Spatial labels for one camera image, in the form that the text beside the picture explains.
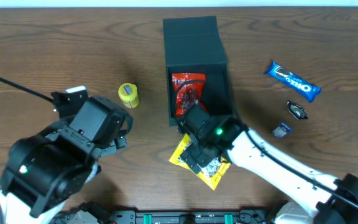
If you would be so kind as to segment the red Hacks candy bag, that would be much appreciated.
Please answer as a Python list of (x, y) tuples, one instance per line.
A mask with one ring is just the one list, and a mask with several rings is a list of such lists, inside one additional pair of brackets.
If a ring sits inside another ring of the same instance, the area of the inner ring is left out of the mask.
[(172, 84), (174, 87), (175, 97), (175, 116), (182, 116), (187, 109), (194, 104), (199, 104), (202, 109), (206, 110), (201, 101), (206, 75), (203, 73), (173, 73)]

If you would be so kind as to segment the blue Oreo cookie pack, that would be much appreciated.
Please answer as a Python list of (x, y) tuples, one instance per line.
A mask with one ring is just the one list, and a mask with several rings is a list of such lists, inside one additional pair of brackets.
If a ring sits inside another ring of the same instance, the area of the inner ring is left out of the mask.
[(269, 75), (283, 83), (285, 86), (294, 89), (309, 103), (312, 103), (322, 91), (322, 88), (314, 84), (310, 84), (297, 74), (279, 65), (274, 60), (268, 66), (267, 71), (264, 74)]

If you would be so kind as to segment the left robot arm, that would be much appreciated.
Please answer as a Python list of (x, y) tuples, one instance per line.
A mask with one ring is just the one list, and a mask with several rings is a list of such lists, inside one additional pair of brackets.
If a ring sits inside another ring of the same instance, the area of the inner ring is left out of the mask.
[(126, 146), (132, 116), (85, 86), (53, 92), (59, 120), (16, 141), (0, 178), (0, 223), (50, 223), (101, 170), (99, 159)]

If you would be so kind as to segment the yellow Hacks candy bag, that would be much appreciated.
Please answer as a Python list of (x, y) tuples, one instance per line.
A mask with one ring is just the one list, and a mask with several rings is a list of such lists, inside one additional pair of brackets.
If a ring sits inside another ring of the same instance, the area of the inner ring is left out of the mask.
[[(185, 134), (171, 155), (169, 162), (192, 172), (191, 167), (180, 159), (180, 154), (190, 145), (192, 145), (192, 141), (189, 135)], [(195, 176), (201, 179), (212, 190), (215, 190), (230, 165), (231, 163), (223, 158), (214, 159), (206, 167), (202, 168), (199, 173), (195, 174)]]

